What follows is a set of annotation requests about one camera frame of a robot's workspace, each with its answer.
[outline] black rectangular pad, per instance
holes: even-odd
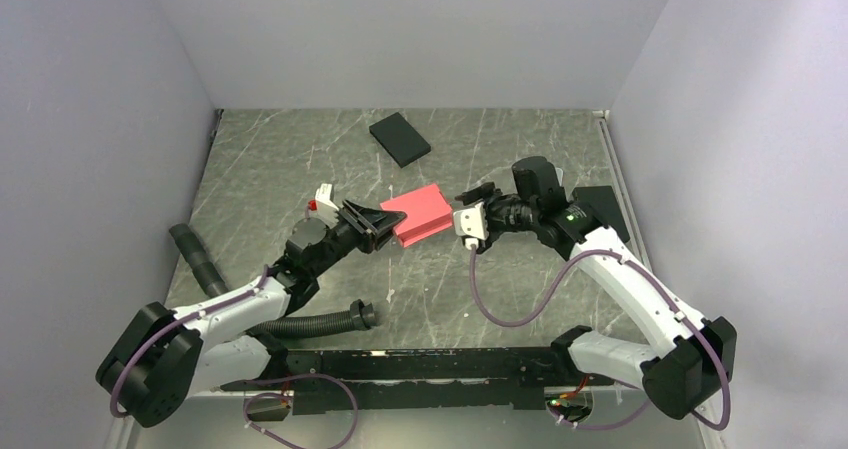
[[[372,124],[368,130],[400,167],[430,152],[430,144],[399,112]]]

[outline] black corrugated hose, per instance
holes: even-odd
[[[378,325],[377,315],[372,304],[364,304],[357,299],[350,310],[321,314],[320,316],[281,317],[274,321],[263,322],[253,329],[265,331],[281,339],[306,339],[309,337],[331,336],[351,331],[367,331]]]
[[[210,298],[229,292],[224,278],[218,273],[212,258],[206,252],[200,238],[188,224],[177,224],[170,230],[177,248],[191,268],[200,288]],[[331,336],[351,331],[367,331],[377,326],[377,315],[372,304],[360,299],[353,301],[347,311],[305,317],[281,317],[274,321],[254,326],[282,339],[306,339]]]

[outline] pink foam block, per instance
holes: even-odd
[[[403,247],[453,226],[451,207],[436,184],[389,199],[380,204],[380,208],[406,213],[406,219],[394,228]]]

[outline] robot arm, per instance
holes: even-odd
[[[283,256],[254,281],[200,304],[168,310],[152,303],[136,314],[96,377],[142,427],[165,420],[196,392],[284,375],[286,348],[252,328],[303,307],[318,292],[318,276],[354,249],[379,250],[405,218],[350,201],[338,207],[329,185],[315,203],[319,217],[298,222]]]
[[[470,206],[454,213],[455,230],[465,247],[481,254],[504,232],[535,233],[566,261],[580,260],[580,267],[627,312],[648,341],[635,344],[578,326],[551,345],[564,364],[642,388],[657,408],[675,419],[685,417],[721,386],[700,336],[720,358],[729,380],[736,330],[726,319],[707,320],[656,280],[624,245],[629,239],[626,229],[614,229],[608,222],[609,207],[591,198],[569,201],[545,158],[522,159],[512,170],[516,194],[505,195],[485,183],[457,197]],[[677,310],[670,309],[669,301]]]

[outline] white enclosure wall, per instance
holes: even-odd
[[[225,108],[609,108],[667,0],[160,0]]]
[[[155,0],[0,0],[0,447],[101,447],[95,369],[161,300],[213,121]]]
[[[651,261],[739,330],[733,449],[844,448],[848,0],[670,0],[612,109]]]

